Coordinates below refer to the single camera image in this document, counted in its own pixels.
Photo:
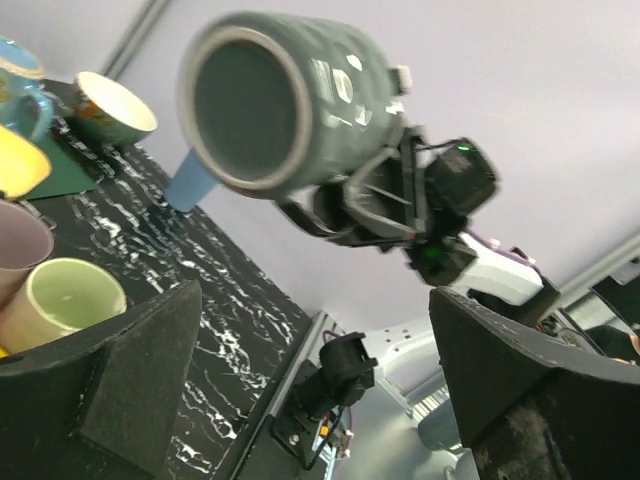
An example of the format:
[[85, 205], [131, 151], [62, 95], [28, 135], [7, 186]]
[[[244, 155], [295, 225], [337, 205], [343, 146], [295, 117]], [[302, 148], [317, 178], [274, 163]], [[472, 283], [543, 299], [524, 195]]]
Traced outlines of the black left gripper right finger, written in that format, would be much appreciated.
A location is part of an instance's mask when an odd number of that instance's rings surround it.
[[461, 443], [482, 479], [636, 479], [639, 369], [449, 288], [429, 312]]

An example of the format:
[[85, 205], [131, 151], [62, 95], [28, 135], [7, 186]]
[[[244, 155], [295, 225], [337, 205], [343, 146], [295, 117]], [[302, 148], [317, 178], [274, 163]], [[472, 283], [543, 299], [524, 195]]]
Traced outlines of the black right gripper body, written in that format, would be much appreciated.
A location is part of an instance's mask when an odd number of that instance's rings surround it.
[[419, 127], [342, 179], [320, 185], [311, 208], [293, 198], [279, 209], [307, 234], [335, 245], [402, 249], [428, 285], [450, 285], [477, 259], [461, 238], [499, 176], [468, 138], [430, 145]]

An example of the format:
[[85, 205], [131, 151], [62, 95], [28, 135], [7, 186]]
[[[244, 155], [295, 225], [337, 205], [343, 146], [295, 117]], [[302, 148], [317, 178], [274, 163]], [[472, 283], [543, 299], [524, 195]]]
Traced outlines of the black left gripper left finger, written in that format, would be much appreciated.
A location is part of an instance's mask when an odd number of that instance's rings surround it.
[[1, 361], [4, 479], [159, 479], [196, 343], [190, 280]]

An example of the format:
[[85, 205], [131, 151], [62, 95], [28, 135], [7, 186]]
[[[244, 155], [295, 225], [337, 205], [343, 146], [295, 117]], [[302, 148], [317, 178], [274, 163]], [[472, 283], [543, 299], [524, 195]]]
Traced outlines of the grey ceramic mug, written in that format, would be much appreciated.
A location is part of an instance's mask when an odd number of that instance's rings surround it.
[[178, 100], [204, 169], [253, 198], [351, 173], [401, 134], [386, 55], [334, 20], [259, 11], [219, 18], [189, 45]]

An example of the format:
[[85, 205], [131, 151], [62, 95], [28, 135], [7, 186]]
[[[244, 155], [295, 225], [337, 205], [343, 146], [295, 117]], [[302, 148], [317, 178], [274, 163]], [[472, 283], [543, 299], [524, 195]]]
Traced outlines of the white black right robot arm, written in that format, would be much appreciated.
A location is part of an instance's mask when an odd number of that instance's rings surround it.
[[342, 178], [320, 184], [311, 208], [293, 198], [279, 210], [308, 235], [348, 248], [400, 249], [431, 287], [460, 287], [484, 307], [533, 326], [557, 288], [521, 249], [473, 233], [472, 214], [500, 178], [470, 139], [431, 144], [419, 127]]

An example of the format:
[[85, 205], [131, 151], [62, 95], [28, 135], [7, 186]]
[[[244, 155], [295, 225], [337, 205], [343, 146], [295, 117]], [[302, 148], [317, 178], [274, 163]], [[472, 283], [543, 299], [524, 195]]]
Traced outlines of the light green ceramic mug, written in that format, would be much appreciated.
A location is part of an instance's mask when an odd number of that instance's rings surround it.
[[77, 258], [37, 266], [1, 313], [1, 346], [26, 351], [92, 327], [127, 310], [127, 296], [107, 270]]

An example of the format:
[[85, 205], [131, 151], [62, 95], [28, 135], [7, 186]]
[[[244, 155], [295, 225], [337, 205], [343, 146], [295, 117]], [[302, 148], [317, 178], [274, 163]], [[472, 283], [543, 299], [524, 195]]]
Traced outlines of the light blue patterned mug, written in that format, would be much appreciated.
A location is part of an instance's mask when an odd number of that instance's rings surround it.
[[[43, 92], [45, 71], [40, 61], [14, 40], [1, 38], [1, 124], [32, 143], [40, 142], [49, 131], [55, 108]], [[21, 127], [21, 118], [36, 109], [30, 131]]]

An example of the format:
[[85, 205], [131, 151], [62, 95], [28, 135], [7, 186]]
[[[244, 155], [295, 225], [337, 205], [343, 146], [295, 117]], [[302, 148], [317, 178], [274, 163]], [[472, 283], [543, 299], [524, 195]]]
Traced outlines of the purple translucent cup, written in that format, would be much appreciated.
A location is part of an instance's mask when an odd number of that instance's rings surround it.
[[54, 249], [49, 227], [16, 203], [1, 202], [1, 308]]

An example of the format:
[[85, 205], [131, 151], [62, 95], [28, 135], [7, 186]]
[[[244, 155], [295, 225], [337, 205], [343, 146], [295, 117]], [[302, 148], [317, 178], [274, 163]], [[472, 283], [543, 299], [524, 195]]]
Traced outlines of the light blue plastic cup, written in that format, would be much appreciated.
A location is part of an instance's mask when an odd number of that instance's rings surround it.
[[218, 179], [204, 166], [191, 149], [170, 180], [165, 192], [166, 203], [179, 212], [189, 212], [216, 186]]

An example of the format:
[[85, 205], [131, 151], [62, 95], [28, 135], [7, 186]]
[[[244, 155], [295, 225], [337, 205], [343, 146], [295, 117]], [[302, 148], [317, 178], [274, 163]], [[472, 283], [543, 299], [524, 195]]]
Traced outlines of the dark green mat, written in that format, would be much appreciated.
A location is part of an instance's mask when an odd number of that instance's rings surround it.
[[51, 173], [22, 200], [74, 195], [96, 188], [95, 181], [76, 161], [73, 149], [61, 137], [49, 132], [38, 146], [49, 158]]

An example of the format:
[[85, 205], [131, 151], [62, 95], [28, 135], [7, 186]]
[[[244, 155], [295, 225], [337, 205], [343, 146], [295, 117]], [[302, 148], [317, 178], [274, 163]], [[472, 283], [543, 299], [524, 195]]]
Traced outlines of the yellow square plate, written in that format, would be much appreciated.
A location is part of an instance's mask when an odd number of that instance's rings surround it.
[[5, 199], [20, 198], [49, 177], [48, 156], [30, 141], [1, 126], [1, 193]]

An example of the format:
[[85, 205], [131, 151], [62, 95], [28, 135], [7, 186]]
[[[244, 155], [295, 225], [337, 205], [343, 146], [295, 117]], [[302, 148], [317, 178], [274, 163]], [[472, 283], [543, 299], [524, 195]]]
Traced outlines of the white floral ceramic bowl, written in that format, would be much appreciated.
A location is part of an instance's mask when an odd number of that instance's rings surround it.
[[117, 146], [133, 145], [158, 128], [154, 112], [118, 82], [81, 71], [73, 84], [73, 117], [92, 138]]

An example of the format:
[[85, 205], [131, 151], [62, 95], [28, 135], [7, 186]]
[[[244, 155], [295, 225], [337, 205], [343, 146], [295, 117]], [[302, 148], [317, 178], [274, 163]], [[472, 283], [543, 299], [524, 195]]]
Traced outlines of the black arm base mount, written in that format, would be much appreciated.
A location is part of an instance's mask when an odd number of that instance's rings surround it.
[[342, 448], [347, 438], [341, 428], [344, 413], [375, 384], [378, 360], [368, 354], [365, 338], [362, 332], [332, 332], [318, 362], [301, 363], [276, 410], [271, 435], [306, 471], [327, 447]]

